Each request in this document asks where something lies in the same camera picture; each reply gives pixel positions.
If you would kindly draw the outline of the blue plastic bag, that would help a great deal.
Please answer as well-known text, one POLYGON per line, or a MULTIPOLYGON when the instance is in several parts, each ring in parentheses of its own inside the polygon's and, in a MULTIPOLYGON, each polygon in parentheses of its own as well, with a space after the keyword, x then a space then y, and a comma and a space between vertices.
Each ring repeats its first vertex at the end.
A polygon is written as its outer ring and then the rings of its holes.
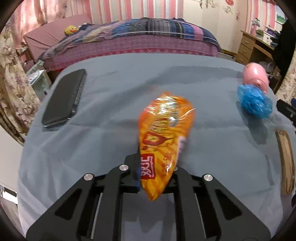
POLYGON ((259 87, 239 85, 237 95, 241 107, 246 112, 260 119, 269 118, 273 111, 273 102, 259 87))

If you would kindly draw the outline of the orange snack wrapper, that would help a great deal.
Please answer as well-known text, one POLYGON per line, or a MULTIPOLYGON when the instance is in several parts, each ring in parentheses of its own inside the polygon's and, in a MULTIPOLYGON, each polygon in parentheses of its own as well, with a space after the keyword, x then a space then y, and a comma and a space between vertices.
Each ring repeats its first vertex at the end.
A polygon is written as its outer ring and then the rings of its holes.
POLYGON ((182 96, 163 92, 140 114, 140 180, 149 200, 164 192, 190 134, 195 108, 182 96))

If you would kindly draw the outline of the floral curtain right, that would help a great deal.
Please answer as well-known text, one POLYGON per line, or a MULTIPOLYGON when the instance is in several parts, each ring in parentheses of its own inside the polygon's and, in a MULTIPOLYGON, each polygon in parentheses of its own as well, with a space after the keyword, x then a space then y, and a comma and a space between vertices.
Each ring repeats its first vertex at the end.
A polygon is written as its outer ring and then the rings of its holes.
POLYGON ((293 53, 293 57, 288 68, 288 71, 276 92, 276 97, 283 100, 286 103, 290 103, 296 95, 296 51, 293 53))

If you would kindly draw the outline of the floral curtain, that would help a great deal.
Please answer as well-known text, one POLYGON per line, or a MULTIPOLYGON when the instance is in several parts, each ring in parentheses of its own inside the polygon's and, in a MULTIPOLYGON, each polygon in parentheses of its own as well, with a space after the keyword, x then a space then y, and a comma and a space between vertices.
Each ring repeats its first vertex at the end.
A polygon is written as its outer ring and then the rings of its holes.
POLYGON ((276 92, 276 97, 283 100, 286 103, 290 103, 296 95, 296 51, 293 53, 293 57, 288 68, 288 71, 276 92))
POLYGON ((17 56, 10 24, 1 32, 1 126, 20 145, 40 106, 17 56))

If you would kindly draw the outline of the pink pig mug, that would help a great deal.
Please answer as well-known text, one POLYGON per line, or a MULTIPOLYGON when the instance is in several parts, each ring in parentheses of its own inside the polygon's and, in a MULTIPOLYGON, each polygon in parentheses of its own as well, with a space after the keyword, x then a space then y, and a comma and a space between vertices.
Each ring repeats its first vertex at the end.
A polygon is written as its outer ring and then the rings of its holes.
POLYGON ((269 80, 265 69, 258 63, 248 63, 243 69, 243 84, 254 85, 267 94, 269 80))

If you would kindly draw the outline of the grey blue table cloth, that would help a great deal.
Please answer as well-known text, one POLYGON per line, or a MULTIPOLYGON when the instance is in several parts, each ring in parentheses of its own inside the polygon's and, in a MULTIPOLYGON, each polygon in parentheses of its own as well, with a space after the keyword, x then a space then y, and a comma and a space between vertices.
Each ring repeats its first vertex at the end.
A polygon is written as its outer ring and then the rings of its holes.
POLYGON ((23 232, 85 174, 108 173, 140 154, 137 194, 123 198, 123 240, 175 240, 175 167, 211 174, 271 235, 292 212, 282 190, 278 132, 295 128, 272 90, 244 107, 239 63, 182 54, 120 54, 65 68, 41 103, 18 172, 23 232))

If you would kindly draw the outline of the tan phone case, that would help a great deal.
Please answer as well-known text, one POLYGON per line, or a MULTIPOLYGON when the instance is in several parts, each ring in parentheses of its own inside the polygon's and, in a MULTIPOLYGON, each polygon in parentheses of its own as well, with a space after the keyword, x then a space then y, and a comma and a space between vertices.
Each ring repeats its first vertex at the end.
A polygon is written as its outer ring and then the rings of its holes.
POLYGON ((281 194, 291 194, 295 188, 295 164, 292 152, 292 144, 288 133, 284 130, 276 130, 278 148, 281 162, 281 194))

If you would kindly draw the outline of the wooden desk with drawers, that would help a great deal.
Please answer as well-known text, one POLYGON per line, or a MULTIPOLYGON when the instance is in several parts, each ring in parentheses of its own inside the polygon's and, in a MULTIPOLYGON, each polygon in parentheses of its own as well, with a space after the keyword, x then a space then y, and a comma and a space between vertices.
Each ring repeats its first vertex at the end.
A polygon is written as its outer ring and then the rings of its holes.
POLYGON ((235 61, 242 65, 251 62, 259 63, 261 61, 274 63, 272 53, 274 48, 259 38, 245 32, 242 32, 241 43, 235 61))

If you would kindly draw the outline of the desk lamp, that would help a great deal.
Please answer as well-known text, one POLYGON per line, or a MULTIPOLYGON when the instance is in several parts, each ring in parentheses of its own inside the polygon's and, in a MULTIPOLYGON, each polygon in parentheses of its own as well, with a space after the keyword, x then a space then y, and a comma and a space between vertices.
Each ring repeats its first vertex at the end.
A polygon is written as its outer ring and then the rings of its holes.
POLYGON ((250 34, 252 35, 254 31, 256 31, 256 28, 260 28, 260 19, 255 18, 251 21, 251 28, 250 28, 250 34))

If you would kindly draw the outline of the white wardrobe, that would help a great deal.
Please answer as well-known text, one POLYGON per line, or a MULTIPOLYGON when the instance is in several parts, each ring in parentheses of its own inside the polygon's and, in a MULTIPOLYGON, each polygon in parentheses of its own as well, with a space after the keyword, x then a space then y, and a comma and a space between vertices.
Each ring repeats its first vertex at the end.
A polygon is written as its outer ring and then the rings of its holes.
POLYGON ((184 1, 183 19, 209 30, 220 47, 237 53, 247 21, 247 1, 184 1))

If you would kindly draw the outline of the black smartphone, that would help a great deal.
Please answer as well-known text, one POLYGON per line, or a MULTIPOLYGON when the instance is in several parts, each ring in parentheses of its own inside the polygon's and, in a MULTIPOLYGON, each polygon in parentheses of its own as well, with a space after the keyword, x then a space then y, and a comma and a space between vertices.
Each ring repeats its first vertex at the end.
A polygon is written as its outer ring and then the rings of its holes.
POLYGON ((63 125, 74 116, 86 77, 87 71, 78 69, 60 79, 43 113, 45 128, 63 125))

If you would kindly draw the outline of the floral curtain left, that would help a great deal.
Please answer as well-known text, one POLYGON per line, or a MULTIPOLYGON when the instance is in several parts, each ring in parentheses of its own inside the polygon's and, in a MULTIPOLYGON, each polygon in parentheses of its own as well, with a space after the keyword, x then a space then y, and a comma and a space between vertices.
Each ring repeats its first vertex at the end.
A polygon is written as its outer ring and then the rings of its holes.
POLYGON ((17 56, 10 24, 1 32, 1 126, 20 145, 40 106, 17 56))

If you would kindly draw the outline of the white bedside table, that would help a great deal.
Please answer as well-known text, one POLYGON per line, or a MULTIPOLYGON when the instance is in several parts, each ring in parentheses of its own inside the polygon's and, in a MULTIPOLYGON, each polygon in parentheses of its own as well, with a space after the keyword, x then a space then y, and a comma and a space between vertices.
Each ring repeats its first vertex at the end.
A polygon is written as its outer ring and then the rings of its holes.
POLYGON ((52 86, 52 82, 44 68, 44 62, 41 60, 37 61, 35 65, 26 72, 26 78, 38 99, 43 101, 52 86))

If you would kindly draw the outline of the plaid patchwork blanket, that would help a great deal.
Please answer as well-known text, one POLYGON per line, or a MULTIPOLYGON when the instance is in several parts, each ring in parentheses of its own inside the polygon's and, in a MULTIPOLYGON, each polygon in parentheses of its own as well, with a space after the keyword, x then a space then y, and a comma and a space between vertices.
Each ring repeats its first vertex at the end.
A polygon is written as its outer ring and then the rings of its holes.
POLYGON ((222 51, 218 40, 205 28, 191 24, 181 18, 140 18, 115 21, 108 24, 84 24, 76 32, 67 35, 57 44, 44 51, 39 60, 45 60, 76 45, 112 40, 120 37, 151 35, 183 40, 202 41, 222 51))

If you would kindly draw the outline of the bed with purple cover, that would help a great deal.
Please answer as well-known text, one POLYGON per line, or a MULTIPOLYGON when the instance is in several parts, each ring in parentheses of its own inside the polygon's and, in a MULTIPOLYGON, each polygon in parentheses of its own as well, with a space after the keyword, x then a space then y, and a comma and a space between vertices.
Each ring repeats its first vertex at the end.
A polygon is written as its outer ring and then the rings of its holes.
MULTIPOLYGON (((32 58, 38 61, 44 51, 66 37, 64 30, 70 22, 84 19, 85 15, 58 19, 25 34, 24 39, 32 58)), ((202 41, 141 35, 83 43, 41 61, 44 62, 46 70, 60 71, 82 60, 124 53, 173 53, 216 57, 219 51, 214 45, 202 41)))

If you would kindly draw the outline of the yellow duck plush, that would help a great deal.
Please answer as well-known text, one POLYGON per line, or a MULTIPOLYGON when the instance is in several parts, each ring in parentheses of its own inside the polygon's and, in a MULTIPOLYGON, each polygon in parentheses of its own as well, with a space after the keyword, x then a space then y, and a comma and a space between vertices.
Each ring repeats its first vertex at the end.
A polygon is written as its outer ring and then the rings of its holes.
POLYGON ((79 29, 77 27, 75 27, 74 25, 69 25, 65 28, 64 33, 65 33, 65 35, 69 36, 69 35, 76 33, 78 30, 79 29))

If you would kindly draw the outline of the pink window curtain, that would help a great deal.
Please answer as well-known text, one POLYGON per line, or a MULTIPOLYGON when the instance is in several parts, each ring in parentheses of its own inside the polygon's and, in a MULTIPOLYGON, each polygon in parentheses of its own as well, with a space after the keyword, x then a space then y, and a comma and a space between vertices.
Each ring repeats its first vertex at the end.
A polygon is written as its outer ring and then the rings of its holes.
POLYGON ((11 31, 20 41, 24 34, 35 28, 81 14, 91 18, 90 1, 23 1, 11 15, 11 31))

